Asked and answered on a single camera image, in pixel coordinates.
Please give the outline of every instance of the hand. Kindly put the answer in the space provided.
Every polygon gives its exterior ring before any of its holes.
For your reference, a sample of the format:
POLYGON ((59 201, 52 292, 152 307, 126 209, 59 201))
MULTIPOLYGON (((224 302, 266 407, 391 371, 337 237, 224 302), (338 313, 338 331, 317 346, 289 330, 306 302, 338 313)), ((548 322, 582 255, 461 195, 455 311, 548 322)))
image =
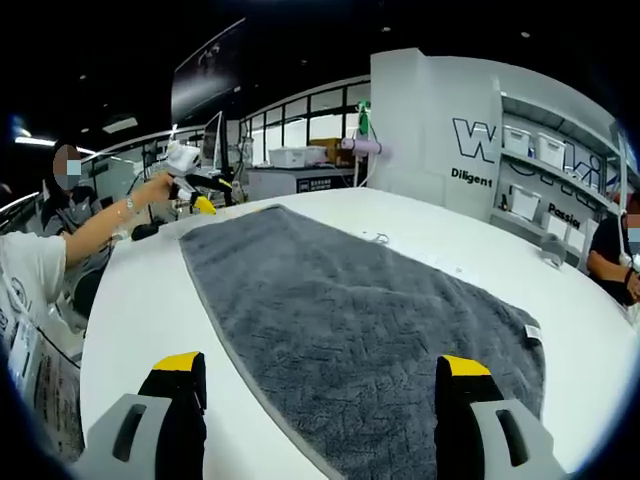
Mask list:
POLYGON ((640 279, 635 273, 632 273, 629 277, 629 281, 627 282, 627 290, 629 290, 631 298, 633 298, 634 301, 637 302, 640 299, 640 279))
POLYGON ((164 202, 169 198, 169 192, 173 185, 173 177, 167 172, 162 172, 136 189, 146 205, 152 202, 164 202))

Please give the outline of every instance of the white shirt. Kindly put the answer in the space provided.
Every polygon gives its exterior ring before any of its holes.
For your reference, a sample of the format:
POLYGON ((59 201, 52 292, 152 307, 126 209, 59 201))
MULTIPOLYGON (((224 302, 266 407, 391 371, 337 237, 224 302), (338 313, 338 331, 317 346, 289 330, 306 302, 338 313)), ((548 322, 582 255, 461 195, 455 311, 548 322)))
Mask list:
POLYGON ((34 324, 45 329, 48 304, 57 300, 62 289, 65 262, 62 237, 22 232, 0 237, 0 336, 7 353, 18 319, 25 312, 34 324))

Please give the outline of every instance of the desk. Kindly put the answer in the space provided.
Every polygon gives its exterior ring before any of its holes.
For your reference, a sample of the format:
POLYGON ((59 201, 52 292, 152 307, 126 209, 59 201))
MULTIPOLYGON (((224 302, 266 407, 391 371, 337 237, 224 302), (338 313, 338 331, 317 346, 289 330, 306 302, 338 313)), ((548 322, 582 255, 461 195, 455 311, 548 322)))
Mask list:
POLYGON ((441 207, 370 189, 263 200, 163 226, 120 242, 102 278, 85 341, 81 414, 87 429, 158 360, 200 350, 209 405, 205 478, 322 478, 249 392, 213 331, 180 252, 190 229, 280 203, 480 286, 528 311, 544 336, 543 423, 554 453, 575 471, 615 417, 633 375, 637 343, 622 310, 574 268, 556 270, 524 240, 441 207))

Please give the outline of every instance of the black shirt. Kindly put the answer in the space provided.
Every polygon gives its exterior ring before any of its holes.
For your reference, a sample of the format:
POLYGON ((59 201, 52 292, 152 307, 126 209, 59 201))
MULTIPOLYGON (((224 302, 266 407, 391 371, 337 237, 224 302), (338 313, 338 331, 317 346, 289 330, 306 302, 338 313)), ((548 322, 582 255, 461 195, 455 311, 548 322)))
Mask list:
MULTIPOLYGON (((622 240, 624 242, 624 250, 627 255, 631 256, 631 249, 629 248, 629 239, 627 230, 622 230, 622 240)), ((591 240, 591 248, 589 251, 599 253, 606 261, 620 264, 620 236, 618 234, 618 217, 609 217, 602 222, 593 234, 593 240, 591 240)), ((609 295, 623 305, 633 305, 633 299, 631 294, 627 290, 627 286, 623 282, 612 282, 609 280, 600 280, 595 277, 593 273, 589 274, 594 282, 600 285, 609 295)))

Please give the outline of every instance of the white storage box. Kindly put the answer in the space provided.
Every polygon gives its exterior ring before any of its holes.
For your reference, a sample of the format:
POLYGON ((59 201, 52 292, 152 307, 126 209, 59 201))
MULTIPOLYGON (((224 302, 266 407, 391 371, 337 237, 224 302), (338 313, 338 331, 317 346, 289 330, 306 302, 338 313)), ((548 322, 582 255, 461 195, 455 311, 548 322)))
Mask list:
POLYGON ((542 228, 547 233, 553 233, 560 240, 564 240, 567 235, 567 222, 560 220, 558 217, 551 215, 549 212, 544 212, 542 215, 542 228))
POLYGON ((550 137, 545 133, 538 133, 536 154, 538 160, 562 170, 564 165, 564 142, 550 137))
POLYGON ((302 168, 326 159, 326 147, 276 148, 269 150, 269 163, 279 168, 302 168))
POLYGON ((579 230, 576 230, 573 227, 567 226, 567 234, 564 237, 564 241, 567 243, 567 245, 575 248, 580 253, 582 253, 584 249, 584 239, 585 239, 584 233, 582 233, 579 230))
POLYGON ((529 132, 504 125, 502 127, 502 138, 504 139, 505 150, 517 153, 523 157, 529 156, 529 141, 531 140, 531 134, 529 132))
POLYGON ((529 190, 525 190, 520 185, 511 185, 513 188, 511 213, 533 221, 536 215, 538 204, 540 203, 540 195, 529 190))

